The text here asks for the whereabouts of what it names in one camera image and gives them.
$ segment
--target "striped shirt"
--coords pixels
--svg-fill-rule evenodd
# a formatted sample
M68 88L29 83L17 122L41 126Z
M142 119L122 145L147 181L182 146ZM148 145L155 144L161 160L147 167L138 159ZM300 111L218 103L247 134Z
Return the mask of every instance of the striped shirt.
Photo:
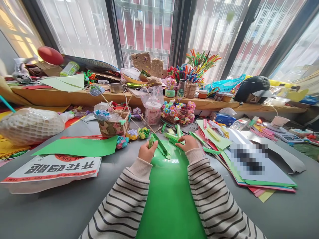
M207 238L265 238L238 207L222 176L200 149L186 152L188 180ZM124 169L80 239L135 238L145 208L152 165L140 158Z

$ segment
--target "hand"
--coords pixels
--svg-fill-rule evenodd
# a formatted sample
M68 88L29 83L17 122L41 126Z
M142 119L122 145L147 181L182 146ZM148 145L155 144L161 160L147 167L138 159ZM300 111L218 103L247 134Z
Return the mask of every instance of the hand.
M184 135L178 139L179 142L185 141L185 145L176 143L175 145L181 148L184 152L190 151L191 149L199 148L196 139L190 135Z
M158 144L159 144L159 142L155 141L153 146L150 149L148 148L149 142L143 144L139 150L139 158L150 163L152 161L152 158L154 156L154 152L155 152Z

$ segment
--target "glass bottle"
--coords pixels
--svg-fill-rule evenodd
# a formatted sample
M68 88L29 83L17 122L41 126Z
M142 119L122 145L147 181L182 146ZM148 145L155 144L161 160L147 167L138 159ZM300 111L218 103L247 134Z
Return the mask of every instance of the glass bottle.
M177 88L177 97L183 98L186 86L186 80L180 80Z

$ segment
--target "wooden stick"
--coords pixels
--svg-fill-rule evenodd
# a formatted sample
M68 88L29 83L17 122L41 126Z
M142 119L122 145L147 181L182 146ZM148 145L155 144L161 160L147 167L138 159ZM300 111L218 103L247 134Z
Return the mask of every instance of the wooden stick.
M152 127L151 126L149 126L149 124L146 122L146 120L143 118L143 116L141 116L140 115L140 113L138 112L138 111L136 111L138 114L139 114L139 116L141 117L141 119L143 120L143 121L145 121L145 123L147 124L147 126L151 129L151 131L154 133L154 134L156 134L155 133L155 131L152 129Z
M124 109L120 115L121 117L122 117L122 114L124 113L124 110L129 106L129 102L131 101L132 97L133 97L133 95L131 95L131 97L129 98L129 101L126 103L126 106L124 107Z
M112 107L112 106L110 105L110 103L107 101L107 99L104 97L104 95L101 94L101 96L102 96L103 99L108 103L109 107L111 107L112 111L114 111L115 113L117 113L117 112L115 111L115 109L113 109L113 107Z

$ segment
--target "plastic cup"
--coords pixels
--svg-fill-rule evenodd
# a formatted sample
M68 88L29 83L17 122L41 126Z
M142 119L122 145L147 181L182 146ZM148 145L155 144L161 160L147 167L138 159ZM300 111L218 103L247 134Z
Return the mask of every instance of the plastic cup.
M275 116L275 118L271 122L271 126L279 128L286 124L288 121L290 121L290 119L286 119L281 116Z

